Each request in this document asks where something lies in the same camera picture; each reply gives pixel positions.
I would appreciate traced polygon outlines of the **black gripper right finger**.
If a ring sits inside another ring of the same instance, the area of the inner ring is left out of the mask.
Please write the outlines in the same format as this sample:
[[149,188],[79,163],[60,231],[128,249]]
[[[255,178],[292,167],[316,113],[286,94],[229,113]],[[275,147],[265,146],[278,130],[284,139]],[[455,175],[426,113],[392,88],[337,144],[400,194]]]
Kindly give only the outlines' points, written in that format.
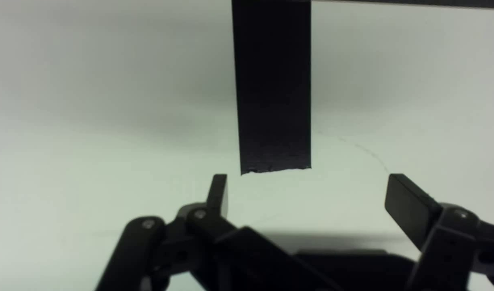
[[468,291],[471,273],[494,286],[492,223],[438,202],[404,173],[389,175],[384,209],[420,251],[407,291]]

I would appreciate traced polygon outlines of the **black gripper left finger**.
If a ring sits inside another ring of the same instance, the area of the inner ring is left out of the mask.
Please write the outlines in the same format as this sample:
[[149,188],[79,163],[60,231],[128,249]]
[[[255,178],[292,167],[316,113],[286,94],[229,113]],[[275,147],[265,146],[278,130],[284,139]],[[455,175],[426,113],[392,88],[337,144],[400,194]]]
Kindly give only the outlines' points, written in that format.
[[191,273],[205,291],[334,291],[334,283],[249,227],[224,218],[228,176],[215,175],[203,202],[174,220],[131,220],[95,291],[168,291]]

